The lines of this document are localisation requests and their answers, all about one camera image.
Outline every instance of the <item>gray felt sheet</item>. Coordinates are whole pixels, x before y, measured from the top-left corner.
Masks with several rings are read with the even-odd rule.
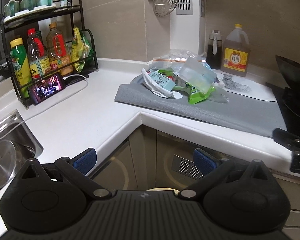
[[[130,84],[120,85],[114,100],[266,137],[272,137],[277,127],[287,130],[276,102],[228,92],[227,104],[205,100],[191,105],[187,94],[181,99],[161,98],[146,88],[142,80],[138,76]]]

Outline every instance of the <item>black wok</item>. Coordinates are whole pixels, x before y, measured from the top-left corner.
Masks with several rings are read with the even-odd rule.
[[[281,56],[275,56],[279,70],[289,85],[296,93],[300,93],[300,64]]]

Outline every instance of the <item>red bottle handle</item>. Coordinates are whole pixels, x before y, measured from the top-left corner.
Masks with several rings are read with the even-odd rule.
[[[44,55],[44,48],[42,42],[40,41],[39,38],[34,38],[33,40],[38,45],[39,53],[40,53],[39,57],[42,57]]]
[[[57,38],[59,39],[61,54],[59,54],[59,51],[58,51],[58,48],[57,48],[57,42],[56,42]],[[57,34],[56,36],[53,37],[53,46],[54,46],[54,49],[56,50],[57,56],[64,57],[67,54],[66,53],[66,47],[65,47],[65,44],[63,42],[62,34]]]

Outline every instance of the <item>rack shelf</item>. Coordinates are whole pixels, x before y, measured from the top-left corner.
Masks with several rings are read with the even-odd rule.
[[[16,77],[16,74],[14,72],[13,69],[13,64],[12,64],[12,60],[10,57],[10,50],[7,47],[7,41],[6,41],[6,37],[5,34],[7,32],[10,32],[12,30],[15,30],[17,28],[20,28],[22,26],[26,26],[28,24],[37,22],[37,21],[41,21],[41,20],[45,20],[45,19],[49,19],[49,18],[53,18],[53,17],[58,17],[58,16],[62,16],[62,15],[70,15],[70,22],[71,22],[71,27],[72,27],[72,34],[73,33],[73,28],[74,28],[74,19],[73,19],[73,14],[80,12],[80,16],[81,16],[81,25],[82,25],[82,29],[81,31],[87,32],[89,33],[90,36],[90,41],[91,41],[91,48],[93,50],[93,54],[84,58],[84,59],[80,59],[78,61],[75,62],[71,62],[65,66],[63,66],[62,68],[66,68],[67,66],[73,65],[74,63],[77,62],[81,62],[82,60],[86,60],[85,66],[82,70],[82,74],[89,74],[93,71],[98,70],[98,61],[97,61],[97,55],[96,55],[96,48],[95,48],[95,44],[94,44],[94,39],[93,39],[93,35],[92,32],[89,29],[85,29],[84,27],[84,18],[83,18],[83,9],[82,9],[82,0],[79,0],[79,5],[71,5],[71,6],[67,6],[67,7],[62,7],[62,8],[56,8],[53,11],[41,11],[40,13],[34,13],[28,16],[25,16],[23,18],[19,18],[13,21],[10,21],[8,23],[3,23],[3,17],[2,15],[0,15],[0,22],[1,22],[1,35],[2,35],[2,41],[3,41],[3,50],[4,53],[6,55],[6,59],[7,59],[7,64],[8,64],[8,68],[11,72],[11,80],[12,80],[12,84],[13,87],[15,89],[16,95],[19,99],[19,101],[25,106],[26,109],[29,108],[29,106],[32,104],[30,98],[25,98],[23,93],[21,92],[21,89],[25,88],[25,87],[29,87],[33,84],[35,84],[36,82],[39,82],[40,80],[46,78],[47,76],[58,72],[60,69],[62,68],[58,68],[55,69],[47,74],[45,74],[44,76],[41,76],[40,78],[37,78],[35,80],[32,80],[30,82],[28,82],[27,84],[24,84],[22,86],[20,86],[18,79]]]

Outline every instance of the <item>strainer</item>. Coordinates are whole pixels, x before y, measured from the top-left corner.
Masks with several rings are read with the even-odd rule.
[[[178,0],[154,0],[154,12],[158,16],[170,14],[177,6]]]

